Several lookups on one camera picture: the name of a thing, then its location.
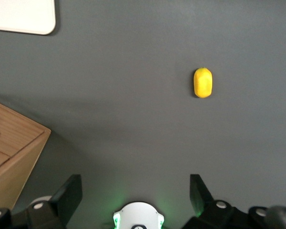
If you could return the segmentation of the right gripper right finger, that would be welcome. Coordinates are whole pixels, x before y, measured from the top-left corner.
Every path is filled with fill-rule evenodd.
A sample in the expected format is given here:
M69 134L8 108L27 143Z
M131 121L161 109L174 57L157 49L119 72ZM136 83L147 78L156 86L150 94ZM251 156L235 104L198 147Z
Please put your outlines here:
M234 213L233 207L215 200L199 174L190 175L190 201L195 212L184 229L226 229Z

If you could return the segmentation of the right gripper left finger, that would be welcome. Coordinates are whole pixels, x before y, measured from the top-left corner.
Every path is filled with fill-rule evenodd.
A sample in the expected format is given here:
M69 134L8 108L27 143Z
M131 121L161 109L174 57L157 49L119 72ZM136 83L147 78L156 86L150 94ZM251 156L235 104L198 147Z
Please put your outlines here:
M29 229L65 229L82 200L82 177L71 175L52 195L26 208Z

